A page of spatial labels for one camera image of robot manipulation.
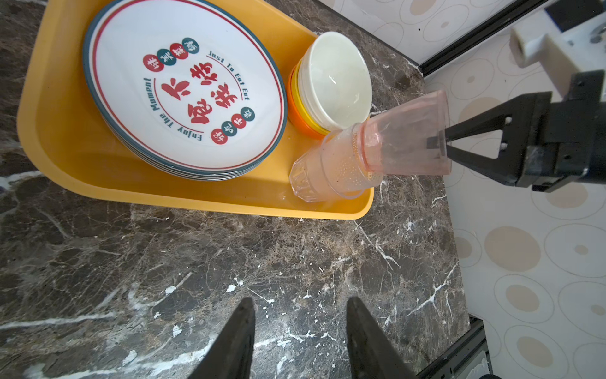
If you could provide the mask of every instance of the yellow tray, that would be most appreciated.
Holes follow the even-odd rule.
[[[252,215],[354,220],[373,201],[306,203],[288,174],[314,143],[288,122],[276,150],[255,170],[218,183],[162,172],[132,154],[105,125],[88,91],[82,43],[93,17],[110,0],[50,0],[27,72],[17,118],[19,139],[33,164],[60,186],[92,198]],[[213,0],[267,48],[282,78],[315,35],[263,0]]]

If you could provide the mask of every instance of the stack of bowls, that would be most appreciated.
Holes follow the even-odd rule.
[[[287,100],[276,64],[213,4],[114,1],[90,25],[83,61],[112,132],[173,175],[237,178],[260,165],[284,132]]]
[[[322,139],[368,118],[372,84],[354,43],[340,33],[327,32],[291,72],[287,95],[290,121],[306,135]]]

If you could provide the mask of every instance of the stack of plates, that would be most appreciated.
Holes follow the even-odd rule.
[[[236,178],[278,145],[284,83],[261,42],[201,0],[118,0],[84,42],[88,87],[114,134],[183,178]]]

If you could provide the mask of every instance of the clear plastic cup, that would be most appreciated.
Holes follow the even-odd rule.
[[[368,170],[390,175],[448,175],[444,130],[450,126],[443,90],[428,93],[364,123]]]
[[[297,159],[289,177],[295,195],[308,202],[353,199],[381,183],[383,174],[364,166],[362,125],[331,132]]]
[[[448,175],[446,93],[429,93],[343,131],[331,132],[294,164],[290,184],[305,201],[352,199],[383,174]]]

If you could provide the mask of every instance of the dark brown marble surface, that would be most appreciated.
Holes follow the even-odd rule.
[[[329,9],[270,3],[356,43],[373,112],[423,93],[405,58]],[[352,295],[415,372],[468,330],[442,178],[386,178],[356,221],[113,203],[50,182],[16,134],[44,4],[0,0],[1,377],[184,378],[247,296],[252,378],[348,378]]]

